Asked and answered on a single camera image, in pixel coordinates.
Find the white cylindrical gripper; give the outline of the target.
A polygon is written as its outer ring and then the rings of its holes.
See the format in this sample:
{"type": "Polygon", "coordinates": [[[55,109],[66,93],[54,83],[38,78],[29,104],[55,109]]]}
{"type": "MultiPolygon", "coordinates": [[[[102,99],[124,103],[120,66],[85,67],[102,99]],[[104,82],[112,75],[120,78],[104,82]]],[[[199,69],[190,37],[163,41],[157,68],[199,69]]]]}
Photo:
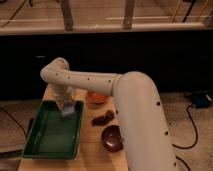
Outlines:
{"type": "Polygon", "coordinates": [[[69,86],[52,85],[52,95],[60,110],[74,104],[72,88],[69,86]]]}

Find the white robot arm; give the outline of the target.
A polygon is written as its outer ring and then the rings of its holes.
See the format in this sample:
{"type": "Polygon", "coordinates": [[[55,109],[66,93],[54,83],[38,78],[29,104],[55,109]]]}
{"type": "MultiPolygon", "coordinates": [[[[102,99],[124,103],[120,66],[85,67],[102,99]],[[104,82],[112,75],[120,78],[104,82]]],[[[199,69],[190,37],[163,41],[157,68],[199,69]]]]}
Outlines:
{"type": "Polygon", "coordinates": [[[161,99],[148,75],[76,72],[58,57],[40,76],[59,96],[72,86],[114,98],[129,171],[179,171],[161,99]]]}

